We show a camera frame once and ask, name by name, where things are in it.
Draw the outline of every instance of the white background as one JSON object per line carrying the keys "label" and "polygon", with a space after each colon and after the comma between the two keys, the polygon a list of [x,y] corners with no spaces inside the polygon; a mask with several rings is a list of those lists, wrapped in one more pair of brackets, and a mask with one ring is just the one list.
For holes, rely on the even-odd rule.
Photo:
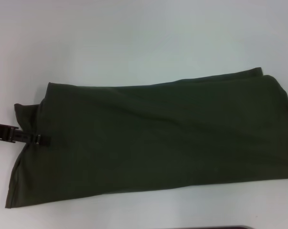
{"label": "white background", "polygon": [[[48,82],[140,85],[263,67],[288,92],[288,0],[0,0],[0,123]],[[288,229],[288,180],[5,209],[23,144],[0,142],[0,229]]]}

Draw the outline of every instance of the folded cloth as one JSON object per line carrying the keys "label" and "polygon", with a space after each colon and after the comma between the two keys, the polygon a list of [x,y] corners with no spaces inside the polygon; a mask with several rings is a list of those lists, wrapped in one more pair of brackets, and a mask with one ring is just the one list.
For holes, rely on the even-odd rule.
{"label": "folded cloth", "polygon": [[107,193],[288,178],[288,97],[249,71],[128,87],[49,83],[15,105],[27,144],[7,208]]}

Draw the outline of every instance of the white surface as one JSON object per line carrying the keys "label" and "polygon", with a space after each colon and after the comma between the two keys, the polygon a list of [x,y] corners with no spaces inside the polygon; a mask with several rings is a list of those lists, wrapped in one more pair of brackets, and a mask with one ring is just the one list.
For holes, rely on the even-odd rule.
{"label": "white surface", "polygon": [[[139,85],[263,67],[288,92],[288,0],[0,0],[0,123],[47,83]],[[288,180],[5,209],[22,144],[0,142],[0,229],[288,229]]]}

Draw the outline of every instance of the olive green fabric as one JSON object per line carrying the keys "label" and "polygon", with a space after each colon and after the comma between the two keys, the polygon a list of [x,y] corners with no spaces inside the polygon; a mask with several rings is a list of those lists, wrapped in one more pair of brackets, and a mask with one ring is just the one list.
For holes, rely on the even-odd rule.
{"label": "olive green fabric", "polygon": [[49,83],[15,105],[27,144],[7,208],[107,193],[288,178],[288,98],[260,68],[130,87]]}

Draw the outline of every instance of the dark green garment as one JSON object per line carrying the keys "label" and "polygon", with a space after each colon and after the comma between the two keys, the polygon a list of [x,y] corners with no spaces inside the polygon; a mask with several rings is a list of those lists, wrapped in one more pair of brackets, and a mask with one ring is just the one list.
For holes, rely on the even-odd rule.
{"label": "dark green garment", "polygon": [[249,71],[132,87],[50,83],[15,105],[28,144],[7,208],[106,193],[288,178],[288,98]]}

